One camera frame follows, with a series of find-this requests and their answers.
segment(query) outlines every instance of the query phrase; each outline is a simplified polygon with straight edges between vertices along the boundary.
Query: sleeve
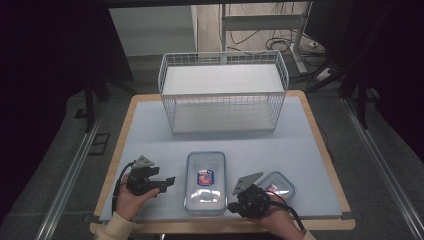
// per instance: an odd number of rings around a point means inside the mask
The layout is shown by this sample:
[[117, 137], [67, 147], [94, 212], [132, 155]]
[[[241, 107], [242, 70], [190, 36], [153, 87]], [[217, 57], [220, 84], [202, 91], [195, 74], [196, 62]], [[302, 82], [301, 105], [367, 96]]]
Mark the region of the sleeve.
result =
[[305, 236], [303, 237], [303, 240], [315, 240], [315, 237], [312, 236], [311, 232], [305, 231]]
[[127, 240], [135, 226], [134, 222], [129, 222], [113, 212], [113, 216], [107, 225], [97, 229], [94, 239], [99, 240]]

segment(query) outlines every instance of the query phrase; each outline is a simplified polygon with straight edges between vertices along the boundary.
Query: wire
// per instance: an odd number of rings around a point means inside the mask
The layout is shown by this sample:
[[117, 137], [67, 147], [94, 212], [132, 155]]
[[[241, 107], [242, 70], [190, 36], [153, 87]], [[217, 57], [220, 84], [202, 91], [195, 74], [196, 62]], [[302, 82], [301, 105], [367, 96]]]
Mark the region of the wire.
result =
[[300, 217], [299, 217], [299, 215], [297, 215], [297, 212], [294, 210], [294, 208], [292, 208], [289, 205], [287, 205], [286, 201], [284, 201], [284, 199], [282, 197], [278, 196], [276, 193], [274, 193], [274, 192], [270, 192], [270, 193], [272, 193], [275, 196], [279, 197], [281, 200], [283, 200], [284, 203], [270, 201], [269, 204], [272, 205], [272, 206], [280, 207], [280, 208], [286, 210], [287, 212], [291, 213], [293, 215], [294, 219], [296, 220], [297, 225], [299, 226], [300, 230], [301, 231], [305, 230], [305, 226], [303, 226], [303, 223], [300, 220]]
[[134, 162], [131, 162], [131, 163], [128, 163], [124, 167], [124, 169], [122, 169], [122, 172], [119, 175], [119, 178], [116, 180], [115, 189], [113, 190], [113, 196], [112, 196], [112, 214], [113, 214], [113, 212], [116, 209], [116, 202], [118, 200], [119, 187], [121, 186], [122, 177], [124, 176], [125, 171], [127, 170], [127, 168], [131, 167], [134, 163], [135, 163], [135, 161]]

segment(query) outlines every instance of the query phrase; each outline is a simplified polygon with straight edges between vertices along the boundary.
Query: white wire basket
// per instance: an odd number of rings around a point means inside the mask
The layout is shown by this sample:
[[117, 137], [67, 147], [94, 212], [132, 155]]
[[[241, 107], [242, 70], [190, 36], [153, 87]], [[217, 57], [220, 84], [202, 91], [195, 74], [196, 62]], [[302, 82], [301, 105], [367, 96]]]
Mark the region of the white wire basket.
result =
[[273, 131], [289, 77], [278, 51], [172, 53], [158, 84], [174, 134]]

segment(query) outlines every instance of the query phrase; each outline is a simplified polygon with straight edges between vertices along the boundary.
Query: plastic food container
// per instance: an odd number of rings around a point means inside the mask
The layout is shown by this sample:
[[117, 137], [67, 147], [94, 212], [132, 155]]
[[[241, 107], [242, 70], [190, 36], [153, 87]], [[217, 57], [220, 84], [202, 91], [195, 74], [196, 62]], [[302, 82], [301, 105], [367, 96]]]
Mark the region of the plastic food container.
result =
[[285, 200], [292, 199], [296, 194], [295, 186], [277, 171], [265, 176], [257, 185], [264, 191], [273, 192]]
[[187, 157], [184, 207], [196, 216], [218, 216], [227, 209], [225, 155], [192, 152]]

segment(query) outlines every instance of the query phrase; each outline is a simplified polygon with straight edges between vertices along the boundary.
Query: gray floor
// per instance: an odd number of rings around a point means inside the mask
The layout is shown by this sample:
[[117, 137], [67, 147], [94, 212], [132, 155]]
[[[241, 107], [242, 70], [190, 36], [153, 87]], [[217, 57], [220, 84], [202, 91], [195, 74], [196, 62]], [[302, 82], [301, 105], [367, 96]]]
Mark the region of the gray floor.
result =
[[[126, 84], [139, 93], [157, 93], [158, 59], [160, 58], [130, 58], [135, 82]], [[291, 76], [289, 88], [304, 90], [307, 78], [297, 77], [298, 72], [290, 55], [284, 55], [284, 60]], [[313, 234], [317, 239], [415, 239], [355, 130], [344, 104], [337, 96], [338, 86], [339, 82], [332, 83], [316, 93], [309, 94], [308, 100], [333, 157], [334, 167], [355, 214], [357, 225], [352, 231], [313, 231]], [[106, 103], [106, 111], [97, 131], [98, 134], [110, 134], [106, 151], [101, 154], [99, 146], [93, 145], [90, 148], [91, 154], [84, 160], [52, 239], [93, 238], [89, 231], [90, 220], [131, 100], [130, 94], [114, 85], [108, 84], [108, 88], [112, 96]], [[85, 120], [74, 118], [77, 110], [84, 108], [82, 93], [69, 99], [62, 127], [37, 172], [5, 218], [0, 228], [0, 239], [33, 239], [36, 236], [63, 176], [84, 138]], [[367, 105], [366, 117], [369, 132], [396, 179], [423, 218], [424, 164], [381, 118], [372, 103]], [[225, 239], [246, 237], [233, 235]]]

